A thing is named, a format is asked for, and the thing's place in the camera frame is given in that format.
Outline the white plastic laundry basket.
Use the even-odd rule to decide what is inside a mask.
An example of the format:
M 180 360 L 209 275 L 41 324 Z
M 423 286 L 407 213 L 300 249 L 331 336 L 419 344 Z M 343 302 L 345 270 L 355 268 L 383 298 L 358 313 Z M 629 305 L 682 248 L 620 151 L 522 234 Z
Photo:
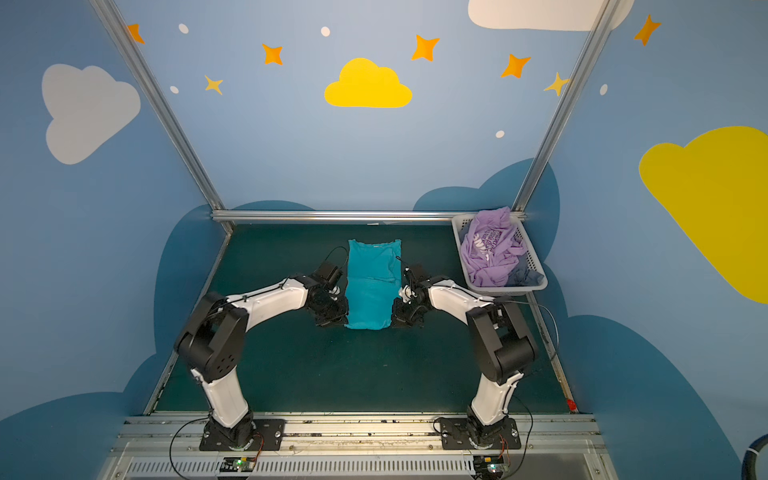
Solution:
M 467 286 L 484 295 L 523 295 L 548 285 L 523 222 L 509 208 L 451 219 Z

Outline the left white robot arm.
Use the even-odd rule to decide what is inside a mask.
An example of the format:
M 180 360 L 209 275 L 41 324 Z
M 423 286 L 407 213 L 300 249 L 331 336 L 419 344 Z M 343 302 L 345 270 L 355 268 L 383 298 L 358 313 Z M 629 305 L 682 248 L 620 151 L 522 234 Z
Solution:
M 202 451 L 276 451 L 283 420 L 259 421 L 245 399 L 237 367 L 247 333 L 284 313 L 309 311 L 318 326 L 343 325 L 348 300 L 339 287 L 343 270 L 324 261 L 309 275 L 285 278 L 247 293 L 209 292 L 198 302 L 177 337 L 174 350 L 208 403 Z

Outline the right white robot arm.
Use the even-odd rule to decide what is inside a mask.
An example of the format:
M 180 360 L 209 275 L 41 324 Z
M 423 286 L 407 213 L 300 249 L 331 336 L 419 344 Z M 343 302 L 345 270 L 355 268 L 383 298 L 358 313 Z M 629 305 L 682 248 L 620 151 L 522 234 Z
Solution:
M 520 449 L 523 442 L 508 407 L 519 382 L 539 357 L 539 349 L 518 304 L 483 296 L 445 276 L 430 276 L 419 265 L 405 267 L 402 278 L 393 301 L 392 323 L 415 326 L 431 311 L 451 315 L 467 327 L 481 372 L 466 417 L 439 420 L 443 448 Z

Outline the teal printed t-shirt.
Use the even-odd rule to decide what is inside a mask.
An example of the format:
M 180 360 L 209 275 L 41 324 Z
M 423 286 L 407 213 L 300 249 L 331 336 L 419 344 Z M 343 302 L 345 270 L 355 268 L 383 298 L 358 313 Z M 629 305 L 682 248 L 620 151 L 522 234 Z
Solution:
M 402 287 L 402 245 L 348 241 L 347 328 L 378 331 L 389 328 L 392 307 Z

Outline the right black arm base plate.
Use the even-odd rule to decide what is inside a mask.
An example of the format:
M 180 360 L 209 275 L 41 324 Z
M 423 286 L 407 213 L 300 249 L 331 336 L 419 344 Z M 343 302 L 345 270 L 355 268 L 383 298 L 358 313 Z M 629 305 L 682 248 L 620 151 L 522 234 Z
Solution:
M 519 450 L 520 433 L 509 417 L 483 425 L 474 417 L 438 417 L 433 422 L 444 450 Z

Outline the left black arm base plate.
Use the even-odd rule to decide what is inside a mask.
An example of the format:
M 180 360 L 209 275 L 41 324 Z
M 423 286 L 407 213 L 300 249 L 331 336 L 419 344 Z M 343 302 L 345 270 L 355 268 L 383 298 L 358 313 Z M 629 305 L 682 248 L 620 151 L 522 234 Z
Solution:
M 278 451 L 286 422 L 283 419 L 243 418 L 232 428 L 210 419 L 204 427 L 200 451 Z

